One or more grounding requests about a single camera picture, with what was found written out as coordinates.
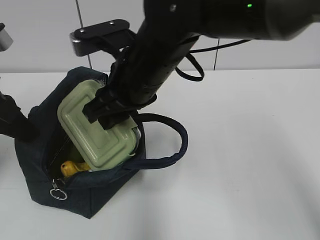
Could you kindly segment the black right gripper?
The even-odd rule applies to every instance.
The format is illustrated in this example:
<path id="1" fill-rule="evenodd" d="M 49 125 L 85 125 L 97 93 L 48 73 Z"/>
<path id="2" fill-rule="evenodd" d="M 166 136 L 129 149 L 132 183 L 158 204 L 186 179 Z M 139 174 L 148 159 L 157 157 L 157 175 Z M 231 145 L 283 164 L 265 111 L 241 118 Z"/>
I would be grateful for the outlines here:
<path id="1" fill-rule="evenodd" d="M 146 68 L 138 69 L 138 58 L 134 48 L 126 47 L 111 65 L 107 85 L 96 93 L 96 97 L 84 105 L 82 113 L 90 123 L 98 120 L 104 130 L 119 125 L 133 129 L 136 122 L 127 112 L 140 110 L 157 99 L 156 93 L 145 88 L 140 76 Z"/>

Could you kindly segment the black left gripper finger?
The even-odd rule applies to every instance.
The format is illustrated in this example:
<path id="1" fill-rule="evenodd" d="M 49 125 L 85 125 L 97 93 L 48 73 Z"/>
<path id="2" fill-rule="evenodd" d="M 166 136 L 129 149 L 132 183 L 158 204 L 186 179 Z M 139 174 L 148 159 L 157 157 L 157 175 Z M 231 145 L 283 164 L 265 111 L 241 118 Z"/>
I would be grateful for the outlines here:
<path id="1" fill-rule="evenodd" d="M 19 141 L 33 141 L 38 129 L 24 116 L 10 95 L 0 93 L 0 134 Z"/>

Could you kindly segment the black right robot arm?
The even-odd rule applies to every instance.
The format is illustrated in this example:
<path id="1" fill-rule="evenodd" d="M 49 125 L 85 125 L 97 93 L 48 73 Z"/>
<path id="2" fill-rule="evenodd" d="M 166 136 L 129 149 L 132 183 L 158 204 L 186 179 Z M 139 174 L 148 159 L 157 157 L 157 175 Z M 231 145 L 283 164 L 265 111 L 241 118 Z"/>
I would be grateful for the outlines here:
<path id="1" fill-rule="evenodd" d="M 200 36 L 288 41 L 320 20 L 317 0 L 146 0 L 138 32 L 123 19 L 89 26 L 85 37 L 115 62 L 106 86 L 83 108 L 110 125 L 156 99 L 156 93 Z"/>

